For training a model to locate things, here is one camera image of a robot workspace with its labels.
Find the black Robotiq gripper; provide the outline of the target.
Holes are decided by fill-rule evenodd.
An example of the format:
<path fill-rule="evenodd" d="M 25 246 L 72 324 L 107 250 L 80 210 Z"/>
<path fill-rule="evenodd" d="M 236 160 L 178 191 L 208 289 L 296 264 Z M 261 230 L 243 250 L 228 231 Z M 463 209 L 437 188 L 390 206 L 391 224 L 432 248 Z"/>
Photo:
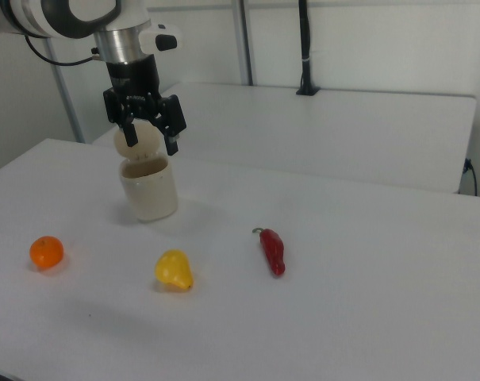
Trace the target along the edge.
<path fill-rule="evenodd" d="M 167 154 L 179 151 L 179 134 L 186 120 L 177 95 L 161 98 L 153 55 L 131 63 L 106 64 L 112 87 L 103 92 L 107 118 L 118 125 L 128 146 L 138 143 L 134 118 L 150 120 L 163 135 Z"/>

